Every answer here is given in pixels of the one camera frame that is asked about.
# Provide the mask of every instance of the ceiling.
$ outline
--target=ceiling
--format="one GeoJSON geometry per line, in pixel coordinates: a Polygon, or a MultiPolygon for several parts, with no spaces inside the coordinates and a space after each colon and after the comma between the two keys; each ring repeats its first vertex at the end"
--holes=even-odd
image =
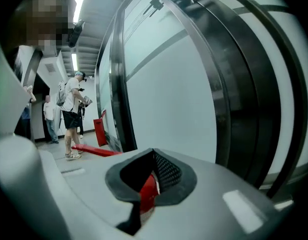
{"type": "Polygon", "coordinates": [[[79,19],[86,22],[75,48],[61,48],[68,74],[73,74],[71,53],[77,53],[78,70],[93,76],[105,32],[123,0],[84,0],[79,19]]]}

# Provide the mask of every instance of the black shorts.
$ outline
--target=black shorts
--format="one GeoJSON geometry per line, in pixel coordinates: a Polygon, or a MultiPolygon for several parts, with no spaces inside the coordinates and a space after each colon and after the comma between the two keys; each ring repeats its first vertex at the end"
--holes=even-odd
{"type": "Polygon", "coordinates": [[[64,124],[66,129],[77,128],[80,125],[80,117],[77,113],[63,111],[64,124]]]}

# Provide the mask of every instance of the backpack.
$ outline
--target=backpack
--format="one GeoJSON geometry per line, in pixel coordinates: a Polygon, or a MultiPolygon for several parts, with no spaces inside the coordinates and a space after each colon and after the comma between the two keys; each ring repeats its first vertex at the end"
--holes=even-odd
{"type": "Polygon", "coordinates": [[[60,81],[58,84],[56,105],[58,105],[59,107],[63,106],[65,99],[66,99],[65,86],[66,84],[64,81],[60,81]]]}

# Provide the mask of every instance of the gray floor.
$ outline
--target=gray floor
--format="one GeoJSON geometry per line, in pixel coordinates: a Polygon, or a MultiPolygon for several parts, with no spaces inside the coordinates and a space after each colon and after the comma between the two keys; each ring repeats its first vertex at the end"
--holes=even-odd
{"type": "MultiPolygon", "coordinates": [[[[79,140],[81,144],[86,144],[92,147],[101,148],[104,150],[111,150],[108,145],[104,145],[102,147],[98,146],[96,134],[94,132],[84,134],[84,138],[79,140]]],[[[61,171],[61,173],[68,172],[71,170],[76,170],[82,166],[84,161],[90,161],[99,158],[99,156],[94,154],[89,154],[87,152],[83,152],[81,154],[81,158],[73,161],[67,161],[65,159],[65,141],[64,138],[59,139],[59,144],[47,144],[45,142],[39,142],[36,144],[38,150],[48,151],[52,153],[56,164],[61,171]]]]}

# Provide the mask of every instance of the white shirt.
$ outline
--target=white shirt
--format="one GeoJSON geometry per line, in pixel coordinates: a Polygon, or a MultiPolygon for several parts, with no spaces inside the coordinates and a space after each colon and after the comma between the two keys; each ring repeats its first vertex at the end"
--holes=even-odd
{"type": "Polygon", "coordinates": [[[71,78],[70,80],[68,80],[66,86],[65,86],[65,92],[67,94],[65,102],[63,104],[63,106],[61,107],[61,109],[63,111],[69,111],[69,112],[74,112],[77,113],[78,112],[78,98],[76,98],[73,93],[72,90],[73,89],[79,89],[79,82],[76,78],[71,78]]]}
{"type": "Polygon", "coordinates": [[[48,120],[54,120],[54,113],[53,113],[53,109],[54,109],[54,106],[51,102],[45,102],[44,103],[44,108],[43,108],[43,111],[45,112],[45,115],[46,115],[46,119],[48,120]]]}

